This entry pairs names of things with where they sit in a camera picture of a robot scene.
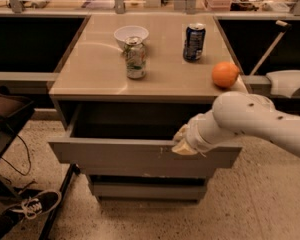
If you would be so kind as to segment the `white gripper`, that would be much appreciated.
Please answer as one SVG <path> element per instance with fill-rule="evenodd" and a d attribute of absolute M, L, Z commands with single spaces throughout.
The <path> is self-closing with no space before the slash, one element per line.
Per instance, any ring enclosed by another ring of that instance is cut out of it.
<path fill-rule="evenodd" d="M 173 140 L 178 143 L 172 148 L 172 151 L 183 156 L 208 152 L 212 145 L 203 137 L 202 133 L 206 119 L 205 114 L 198 114 L 184 124 L 173 136 Z"/>

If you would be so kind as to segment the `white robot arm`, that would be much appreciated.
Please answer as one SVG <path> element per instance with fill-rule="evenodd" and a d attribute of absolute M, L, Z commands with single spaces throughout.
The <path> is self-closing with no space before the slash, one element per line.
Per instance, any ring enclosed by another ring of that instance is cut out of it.
<path fill-rule="evenodd" d="M 237 136 L 261 138 L 300 158 L 300 116 L 277 110 L 265 96 L 237 91 L 219 95 L 206 113 L 199 113 L 174 135 L 172 151 L 205 154 Z"/>

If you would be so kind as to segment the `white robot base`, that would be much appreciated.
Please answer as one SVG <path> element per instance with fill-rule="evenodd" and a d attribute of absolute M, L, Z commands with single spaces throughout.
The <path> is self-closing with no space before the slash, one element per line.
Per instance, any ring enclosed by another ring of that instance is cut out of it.
<path fill-rule="evenodd" d="M 273 96 L 300 97 L 300 70 L 274 71 L 266 74 Z"/>

